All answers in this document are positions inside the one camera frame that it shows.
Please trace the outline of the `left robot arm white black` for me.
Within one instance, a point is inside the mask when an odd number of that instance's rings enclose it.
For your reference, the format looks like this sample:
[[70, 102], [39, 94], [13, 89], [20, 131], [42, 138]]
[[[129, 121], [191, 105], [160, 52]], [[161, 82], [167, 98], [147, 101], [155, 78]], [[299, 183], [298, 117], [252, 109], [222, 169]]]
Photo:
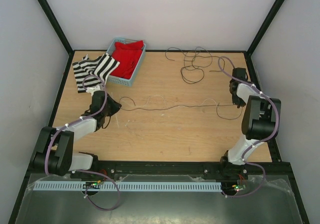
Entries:
[[45, 126], [40, 130], [29, 168], [58, 176], [82, 170], [87, 177], [96, 177], [100, 165], [94, 162], [92, 154], [74, 152], [74, 143], [102, 129], [106, 118], [116, 114], [121, 107], [105, 91], [94, 91], [89, 108], [77, 120], [59, 127]]

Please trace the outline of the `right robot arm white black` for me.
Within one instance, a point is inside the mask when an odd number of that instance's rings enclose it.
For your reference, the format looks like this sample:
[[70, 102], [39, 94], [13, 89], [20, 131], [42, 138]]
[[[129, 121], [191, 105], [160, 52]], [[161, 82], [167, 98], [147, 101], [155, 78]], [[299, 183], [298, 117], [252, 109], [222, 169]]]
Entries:
[[242, 135], [220, 159], [218, 172], [225, 179], [240, 174], [255, 149], [277, 136], [282, 106], [280, 99], [266, 96], [248, 81], [245, 68], [232, 70], [229, 91], [232, 103], [238, 108], [245, 107], [245, 111], [241, 123]]

